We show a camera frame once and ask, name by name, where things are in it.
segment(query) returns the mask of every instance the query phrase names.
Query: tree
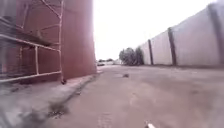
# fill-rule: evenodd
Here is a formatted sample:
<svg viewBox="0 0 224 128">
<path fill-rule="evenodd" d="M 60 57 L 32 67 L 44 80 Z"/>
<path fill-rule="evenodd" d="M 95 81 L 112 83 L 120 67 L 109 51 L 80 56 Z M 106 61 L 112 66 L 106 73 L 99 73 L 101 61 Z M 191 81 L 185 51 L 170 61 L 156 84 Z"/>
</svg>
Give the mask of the tree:
<svg viewBox="0 0 224 128">
<path fill-rule="evenodd" d="M 140 48 L 137 48 L 135 51 L 132 48 L 122 50 L 119 54 L 119 58 L 128 66 L 143 64 L 143 54 Z"/>
</svg>

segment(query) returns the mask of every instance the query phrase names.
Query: ground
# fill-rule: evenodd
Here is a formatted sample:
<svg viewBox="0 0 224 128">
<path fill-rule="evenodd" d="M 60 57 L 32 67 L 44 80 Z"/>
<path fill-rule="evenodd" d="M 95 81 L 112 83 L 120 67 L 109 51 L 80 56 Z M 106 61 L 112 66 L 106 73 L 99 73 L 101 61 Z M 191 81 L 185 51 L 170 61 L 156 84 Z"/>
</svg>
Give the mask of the ground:
<svg viewBox="0 0 224 128">
<path fill-rule="evenodd" d="M 46 128 L 223 128 L 224 71 L 158 67 L 101 69 L 69 114 Z"/>
</svg>

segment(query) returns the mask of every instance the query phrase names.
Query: debris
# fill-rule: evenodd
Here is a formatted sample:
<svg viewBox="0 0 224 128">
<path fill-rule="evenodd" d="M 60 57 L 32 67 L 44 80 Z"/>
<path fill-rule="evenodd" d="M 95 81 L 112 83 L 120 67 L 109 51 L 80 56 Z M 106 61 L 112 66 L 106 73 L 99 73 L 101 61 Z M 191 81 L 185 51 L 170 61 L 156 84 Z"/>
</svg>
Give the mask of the debris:
<svg viewBox="0 0 224 128">
<path fill-rule="evenodd" d="M 62 115 L 68 113 L 68 108 L 62 103 L 50 103 L 48 117 L 61 118 Z"/>
<path fill-rule="evenodd" d="M 124 74 L 123 77 L 128 78 L 129 74 Z"/>
</svg>

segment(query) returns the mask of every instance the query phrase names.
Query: metal pipe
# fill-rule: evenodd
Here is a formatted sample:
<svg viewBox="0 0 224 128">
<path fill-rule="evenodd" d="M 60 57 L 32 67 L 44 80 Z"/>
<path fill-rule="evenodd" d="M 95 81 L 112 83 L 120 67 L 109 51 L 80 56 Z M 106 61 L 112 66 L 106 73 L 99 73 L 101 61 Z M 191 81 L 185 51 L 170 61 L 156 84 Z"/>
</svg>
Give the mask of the metal pipe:
<svg viewBox="0 0 224 128">
<path fill-rule="evenodd" d="M 63 75 L 63 69 L 62 69 L 62 55 L 61 55 L 61 44 L 62 44 L 62 18 L 63 18 L 63 12 L 64 12 L 64 0 L 61 0 L 61 17 L 60 17 L 60 23 L 59 23 L 59 63 L 60 63 L 60 70 L 61 70 L 61 80 L 64 80 Z"/>
<path fill-rule="evenodd" d="M 36 73 L 39 74 L 38 47 L 35 47 Z"/>
<path fill-rule="evenodd" d="M 57 17 L 60 19 L 60 15 L 48 4 L 45 0 L 40 0 L 44 5 L 46 5 Z"/>
<path fill-rule="evenodd" d="M 31 76 L 10 78 L 10 79 L 5 79 L 5 80 L 0 80 L 0 84 L 7 83 L 7 82 L 13 82 L 13 81 L 17 81 L 17 80 L 25 80 L 25 79 L 35 78 L 35 77 L 39 77 L 39 76 L 49 76 L 49 75 L 54 75 L 54 74 L 60 74 L 60 73 L 61 73 L 61 71 L 57 71 L 57 72 L 36 74 L 36 75 L 31 75 Z"/>
<path fill-rule="evenodd" d="M 23 17 L 22 29 L 24 29 L 24 26 L 25 26 L 25 23 L 26 23 L 26 19 L 27 19 L 27 15 L 28 15 L 28 11 L 29 11 L 29 5 L 26 5 L 26 7 L 25 7 L 25 15 Z"/>
<path fill-rule="evenodd" d="M 53 24 L 53 25 L 49 25 L 49 26 L 43 27 L 40 30 L 45 30 L 45 29 L 49 29 L 49 28 L 53 28 L 53 27 L 59 27 L 59 26 L 60 26 L 59 24 Z"/>
<path fill-rule="evenodd" d="M 43 45 L 39 45 L 39 44 L 36 44 L 36 43 L 32 43 L 32 42 L 29 42 L 29 41 L 17 39 L 17 38 L 14 38 L 14 37 L 6 36 L 6 35 L 3 35 L 3 34 L 0 34 L 0 37 L 6 38 L 6 39 L 9 39 L 9 40 L 13 40 L 13 41 L 17 41 L 17 42 L 20 42 L 20 43 L 24 43 L 24 44 L 27 44 L 27 45 L 38 46 L 38 47 L 45 48 L 45 49 L 48 49 L 48 50 L 60 52 L 57 49 L 53 49 L 53 48 L 46 47 L 46 46 L 43 46 Z"/>
</svg>

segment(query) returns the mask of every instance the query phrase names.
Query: building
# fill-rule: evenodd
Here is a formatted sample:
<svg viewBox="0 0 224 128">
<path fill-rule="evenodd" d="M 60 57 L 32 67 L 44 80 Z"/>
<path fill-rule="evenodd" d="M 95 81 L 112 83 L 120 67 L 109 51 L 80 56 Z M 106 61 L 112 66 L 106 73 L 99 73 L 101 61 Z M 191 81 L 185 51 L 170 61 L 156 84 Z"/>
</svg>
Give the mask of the building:
<svg viewBox="0 0 224 128">
<path fill-rule="evenodd" d="M 1 0 L 0 83 L 96 73 L 92 0 Z"/>
</svg>

